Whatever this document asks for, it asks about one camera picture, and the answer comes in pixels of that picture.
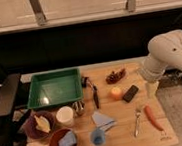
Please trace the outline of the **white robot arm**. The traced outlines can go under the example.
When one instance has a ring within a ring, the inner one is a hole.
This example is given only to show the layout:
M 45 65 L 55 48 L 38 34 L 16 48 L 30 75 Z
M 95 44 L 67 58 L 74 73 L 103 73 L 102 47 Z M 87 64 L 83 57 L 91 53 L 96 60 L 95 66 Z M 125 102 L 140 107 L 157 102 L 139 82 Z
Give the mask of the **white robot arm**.
M 148 43 L 148 56 L 139 72 L 149 83 L 160 80 L 171 66 L 182 72 L 182 30 L 172 30 L 152 37 Z

